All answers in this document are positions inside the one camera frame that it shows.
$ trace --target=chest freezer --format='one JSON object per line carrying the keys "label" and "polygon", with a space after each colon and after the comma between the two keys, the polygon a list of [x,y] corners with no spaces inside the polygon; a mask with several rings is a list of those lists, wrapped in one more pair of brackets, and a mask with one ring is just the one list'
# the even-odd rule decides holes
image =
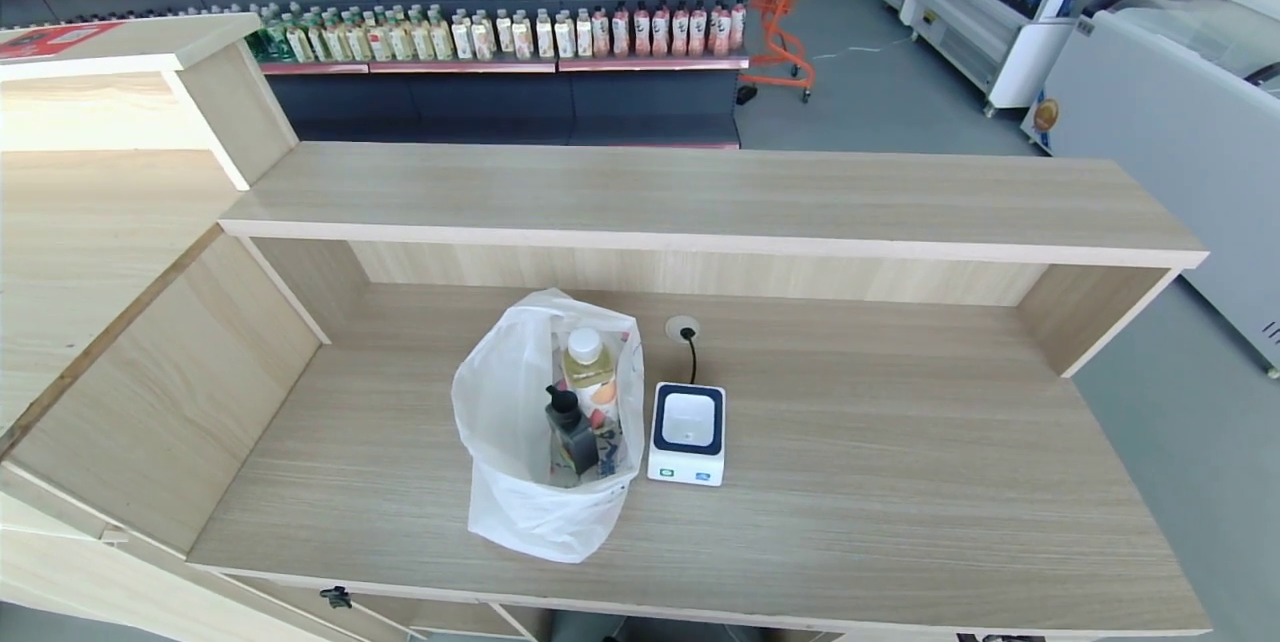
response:
{"label": "chest freezer", "polygon": [[1023,130],[1114,159],[1201,238],[1187,279],[1280,368],[1280,20],[1233,0],[1096,0]]}

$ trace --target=counter top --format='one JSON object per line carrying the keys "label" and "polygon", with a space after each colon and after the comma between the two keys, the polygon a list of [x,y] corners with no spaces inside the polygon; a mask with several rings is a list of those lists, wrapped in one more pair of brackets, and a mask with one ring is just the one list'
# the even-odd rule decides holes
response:
{"label": "counter top", "polygon": [[1189,269],[1203,247],[1114,162],[302,142],[233,235]]}
{"label": "counter top", "polygon": [[698,381],[728,391],[724,486],[641,472],[580,565],[471,535],[451,381],[524,294],[370,286],[188,560],[316,588],[765,627],[1208,627],[1092,413],[1010,308],[577,294],[635,315],[650,391],[689,373],[664,320],[700,320]]}
{"label": "counter top", "polygon": [[[73,26],[45,27],[60,31]],[[115,74],[120,72],[179,72],[260,27],[255,14],[204,14],[129,19],[51,58],[0,59],[0,82],[41,81],[49,77]],[[0,32],[0,45],[28,29]]]}

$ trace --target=red sign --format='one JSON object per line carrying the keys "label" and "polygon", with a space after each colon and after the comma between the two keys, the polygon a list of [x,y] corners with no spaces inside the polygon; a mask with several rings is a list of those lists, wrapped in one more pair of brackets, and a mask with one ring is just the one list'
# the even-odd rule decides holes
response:
{"label": "red sign", "polygon": [[0,42],[0,59],[51,58],[120,24],[124,20],[38,27],[8,42]]}

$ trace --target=store shelf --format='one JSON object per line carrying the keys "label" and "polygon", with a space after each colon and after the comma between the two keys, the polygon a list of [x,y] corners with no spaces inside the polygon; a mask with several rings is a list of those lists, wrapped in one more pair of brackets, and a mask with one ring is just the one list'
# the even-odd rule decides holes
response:
{"label": "store shelf", "polygon": [[300,63],[300,61],[265,61],[260,64],[262,74],[369,74],[369,65],[364,61],[343,63]]}
{"label": "store shelf", "polygon": [[520,61],[494,59],[492,61],[453,60],[453,61],[371,61],[369,70],[374,74],[396,73],[552,73],[556,60]]}
{"label": "store shelf", "polygon": [[732,58],[603,58],[562,59],[559,72],[653,72],[653,69],[746,69],[746,55]]}

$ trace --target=orange shopping cart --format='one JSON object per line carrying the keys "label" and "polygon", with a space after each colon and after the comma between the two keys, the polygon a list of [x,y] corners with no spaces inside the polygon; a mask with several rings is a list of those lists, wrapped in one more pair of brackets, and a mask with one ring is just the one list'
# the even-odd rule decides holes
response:
{"label": "orange shopping cart", "polygon": [[772,77],[765,74],[744,74],[745,86],[739,91],[740,104],[755,96],[755,84],[782,84],[801,87],[800,100],[808,104],[813,92],[813,64],[805,59],[804,43],[795,35],[782,31],[782,20],[791,13],[795,0],[751,0],[751,8],[760,10],[760,26],[764,29],[764,52],[751,55],[750,69],[791,63],[791,77]]}

